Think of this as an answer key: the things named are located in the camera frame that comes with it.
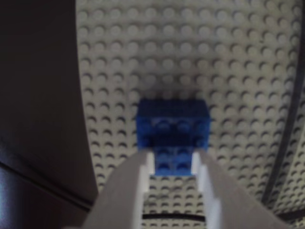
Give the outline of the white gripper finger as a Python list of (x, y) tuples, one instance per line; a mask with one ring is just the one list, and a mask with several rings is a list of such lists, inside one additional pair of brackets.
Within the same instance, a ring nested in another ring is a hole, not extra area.
[(192, 174), (203, 196), (209, 229), (288, 229), (289, 225), (258, 202), (204, 150), (192, 157)]
[(109, 176), (82, 229), (140, 229), (144, 195), (155, 172), (154, 154), (141, 150)]

